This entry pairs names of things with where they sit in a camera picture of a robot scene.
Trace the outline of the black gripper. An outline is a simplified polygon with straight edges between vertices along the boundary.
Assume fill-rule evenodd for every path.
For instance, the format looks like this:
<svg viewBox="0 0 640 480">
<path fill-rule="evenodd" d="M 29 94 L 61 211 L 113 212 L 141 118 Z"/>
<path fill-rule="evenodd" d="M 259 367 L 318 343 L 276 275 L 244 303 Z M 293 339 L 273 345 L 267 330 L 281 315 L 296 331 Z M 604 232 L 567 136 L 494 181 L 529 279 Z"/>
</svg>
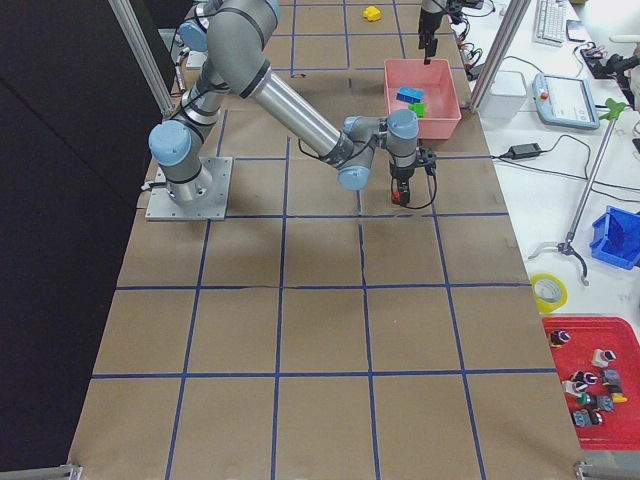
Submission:
<svg viewBox="0 0 640 480">
<path fill-rule="evenodd" d="M 443 7 L 438 1 L 422 1 L 418 23 L 418 49 L 423 51 L 424 65 L 429 65 L 436 55 L 438 39 L 435 32 L 441 26 L 443 15 Z"/>
<path fill-rule="evenodd" d="M 416 166 L 414 164 L 400 166 L 390 163 L 389 170 L 392 178 L 392 184 L 397 188 L 397 191 L 405 193 L 407 204 L 409 204 L 411 198 L 410 179 L 415 173 Z"/>
</svg>

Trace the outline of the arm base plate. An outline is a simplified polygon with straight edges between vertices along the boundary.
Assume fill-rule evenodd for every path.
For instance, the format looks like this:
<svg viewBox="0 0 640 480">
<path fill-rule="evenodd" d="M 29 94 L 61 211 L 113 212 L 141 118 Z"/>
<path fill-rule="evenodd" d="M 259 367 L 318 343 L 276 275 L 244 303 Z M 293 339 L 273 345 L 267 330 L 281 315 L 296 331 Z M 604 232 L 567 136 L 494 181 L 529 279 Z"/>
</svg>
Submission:
<svg viewBox="0 0 640 480">
<path fill-rule="evenodd" d="M 148 221 L 224 221 L 232 177 L 232 157 L 201 156 L 199 175 L 188 183 L 169 182 L 158 168 L 150 190 Z"/>
</svg>

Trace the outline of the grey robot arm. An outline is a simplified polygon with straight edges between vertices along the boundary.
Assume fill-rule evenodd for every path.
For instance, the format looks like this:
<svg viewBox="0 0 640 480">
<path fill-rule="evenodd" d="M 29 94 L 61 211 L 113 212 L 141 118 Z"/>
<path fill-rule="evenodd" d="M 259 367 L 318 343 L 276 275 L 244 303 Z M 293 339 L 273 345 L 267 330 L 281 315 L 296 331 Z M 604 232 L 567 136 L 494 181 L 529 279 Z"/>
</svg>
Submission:
<svg viewBox="0 0 640 480">
<path fill-rule="evenodd" d="M 272 69 L 264 49 L 280 20 L 276 1 L 202 1 L 178 28 L 182 41 L 207 58 L 177 111 L 155 126 L 149 147 L 165 176 L 170 201 L 193 205 L 211 192 L 214 177 L 199 151 L 217 122 L 224 96 L 251 99 L 335 168 L 340 185 L 363 189 L 376 149 L 390 155 L 391 199 L 407 206 L 409 180 L 419 164 L 418 118 L 410 109 L 387 117 L 352 116 L 336 129 Z"/>
</svg>

